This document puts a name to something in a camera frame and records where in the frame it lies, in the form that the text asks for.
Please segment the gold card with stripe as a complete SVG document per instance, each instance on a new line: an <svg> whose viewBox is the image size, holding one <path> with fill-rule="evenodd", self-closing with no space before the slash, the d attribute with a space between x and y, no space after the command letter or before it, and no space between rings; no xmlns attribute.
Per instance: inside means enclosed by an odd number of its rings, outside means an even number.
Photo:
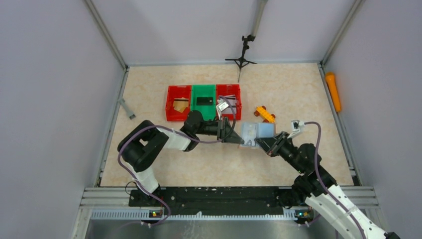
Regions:
<svg viewBox="0 0 422 239"><path fill-rule="evenodd" d="M188 102L189 103L189 99L187 99L187 98L175 98L174 101L173 101L173 104L174 104L174 102Z"/></svg>

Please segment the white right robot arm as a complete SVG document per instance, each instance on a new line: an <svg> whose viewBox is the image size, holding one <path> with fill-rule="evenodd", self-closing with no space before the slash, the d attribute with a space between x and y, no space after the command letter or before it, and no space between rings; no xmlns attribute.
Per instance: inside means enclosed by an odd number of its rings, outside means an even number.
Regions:
<svg viewBox="0 0 422 239"><path fill-rule="evenodd" d="M318 144L293 144L289 134L256 138L255 142L270 157L282 157L299 172L291 194L282 196L281 204L307 205L317 211L345 239L397 239L369 219L350 199L337 181L321 166Z"/></svg>

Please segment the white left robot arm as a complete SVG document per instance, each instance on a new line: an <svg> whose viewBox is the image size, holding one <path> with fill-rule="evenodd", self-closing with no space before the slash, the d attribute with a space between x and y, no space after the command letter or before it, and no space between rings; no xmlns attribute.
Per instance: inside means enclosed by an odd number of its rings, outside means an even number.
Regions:
<svg viewBox="0 0 422 239"><path fill-rule="evenodd" d="M201 142L199 134L216 136L215 143L244 143L227 117L204 120L197 110L188 113L180 130L145 120L119 143L118 163L134 178L142 191L140 198L146 205L153 206L160 198L159 183L151 166L161 150L192 151Z"/></svg>

